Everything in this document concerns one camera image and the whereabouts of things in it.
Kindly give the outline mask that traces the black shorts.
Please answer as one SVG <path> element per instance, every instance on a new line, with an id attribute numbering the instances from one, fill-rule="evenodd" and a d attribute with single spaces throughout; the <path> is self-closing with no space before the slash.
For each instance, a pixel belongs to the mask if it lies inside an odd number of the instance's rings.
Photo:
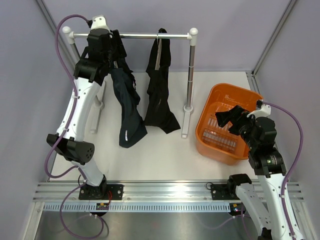
<path id="1" fill-rule="evenodd" d="M 173 112 L 169 98 L 169 67 L 171 65 L 170 40 L 162 39 L 160 68 L 155 70 L 158 44 L 155 39 L 150 50 L 146 73 L 149 76 L 147 88 L 148 107 L 144 118 L 146 126 L 159 127 L 166 134 L 179 130 L 181 127 Z"/>

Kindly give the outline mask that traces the dark navy shorts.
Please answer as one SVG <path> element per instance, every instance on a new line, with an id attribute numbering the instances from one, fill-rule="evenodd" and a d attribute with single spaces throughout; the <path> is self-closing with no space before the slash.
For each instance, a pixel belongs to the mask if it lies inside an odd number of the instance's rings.
<path id="1" fill-rule="evenodd" d="M 141 98 L 132 72 L 124 58 L 119 59 L 110 72 L 113 91 L 121 105 L 119 145 L 123 148 L 132 147 L 148 133 L 137 109 Z"/>

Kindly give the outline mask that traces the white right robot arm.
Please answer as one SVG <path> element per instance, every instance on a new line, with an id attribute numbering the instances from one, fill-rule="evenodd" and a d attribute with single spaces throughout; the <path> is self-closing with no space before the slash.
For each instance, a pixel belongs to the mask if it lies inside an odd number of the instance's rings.
<path id="1" fill-rule="evenodd" d="M 266 203 L 256 194 L 246 174 L 231 175 L 226 192 L 241 200 L 256 228 L 259 240 L 302 240 L 288 193 L 288 172 L 282 155 L 275 148 L 277 131 L 269 118 L 270 105 L 257 102 L 257 110 L 249 112 L 237 105 L 228 111 L 216 112 L 219 127 L 231 124 L 229 133 L 241 137 L 249 148 L 248 160 L 263 190 Z"/>

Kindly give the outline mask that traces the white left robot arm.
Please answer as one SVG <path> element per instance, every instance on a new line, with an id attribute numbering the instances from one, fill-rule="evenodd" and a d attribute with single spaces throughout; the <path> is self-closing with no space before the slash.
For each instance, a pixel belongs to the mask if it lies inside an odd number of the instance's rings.
<path id="1" fill-rule="evenodd" d="M 93 159 L 95 146 L 84 140 L 85 127 L 94 99 L 111 72 L 114 61 L 125 57 L 120 33 L 117 29 L 92 29 L 87 46 L 75 65 L 73 90 L 61 125 L 55 134 L 48 134 L 47 143 L 72 168 L 77 168 L 85 183 L 80 191 L 93 199 L 103 199 L 108 194 L 107 180 Z"/>

